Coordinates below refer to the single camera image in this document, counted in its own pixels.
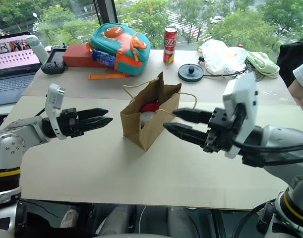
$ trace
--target car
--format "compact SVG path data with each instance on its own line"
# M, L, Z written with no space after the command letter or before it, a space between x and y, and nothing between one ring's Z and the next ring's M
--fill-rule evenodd
M221 17L221 16L214 16L214 17L210 18L210 23L211 24L216 24L216 23L218 23L220 21L224 21L224 18Z

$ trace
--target black disc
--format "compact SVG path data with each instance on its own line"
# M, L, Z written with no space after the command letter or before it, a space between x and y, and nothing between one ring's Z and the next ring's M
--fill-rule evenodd
M203 70L200 66L192 63L182 65L178 70L180 79L186 82L197 82L203 77Z

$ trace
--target plastic bag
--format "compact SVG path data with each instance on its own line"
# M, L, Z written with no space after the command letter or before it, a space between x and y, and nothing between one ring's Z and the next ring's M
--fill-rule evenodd
M240 47L227 47L223 41L208 40L199 47L206 71L213 75L231 74L245 69L247 52Z

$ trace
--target bag handle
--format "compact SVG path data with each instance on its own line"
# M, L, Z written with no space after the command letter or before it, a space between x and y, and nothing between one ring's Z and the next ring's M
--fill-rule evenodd
M133 56L135 57L136 62L139 61L139 59L138 59L139 53L138 53L138 51L136 51L135 48L133 47L133 40L134 40L135 37L138 35L138 33L139 33L139 32L136 32L136 33L132 36L132 38L131 38L131 40L130 40L130 49L131 49L131 52L133 53Z
M194 94L191 94L191 93L174 93L170 98L172 98L173 96L178 95L178 94L186 94L186 95L193 96L194 99L195 99L195 101L194 101L194 105L193 105L193 108L192 108L192 109L194 109L194 108L196 107L197 98L196 98L196 96L195 96ZM165 112L165 113L167 113L167 114L169 114L169 115L172 115L172 116L176 117L176 115L174 115L173 113L170 113L170 112L168 112L168 111L166 111L166 110L164 110L164 109L158 109L155 113L157 113L158 111L163 111L163 112Z
M122 88L123 90L125 90L125 92L131 97L131 101L133 102L135 99L134 99L134 96L127 90L127 88L138 88L144 84L147 84L147 83L150 83L152 82L153 80L150 80L150 81L147 81L147 82L144 82L144 83L141 83L139 85L134 85L134 86L128 86L128 85L123 85Z

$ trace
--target laptop screen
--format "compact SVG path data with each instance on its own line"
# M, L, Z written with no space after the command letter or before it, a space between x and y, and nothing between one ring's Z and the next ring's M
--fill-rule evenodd
M0 37L0 77L37 71L40 62L26 42L26 34Z

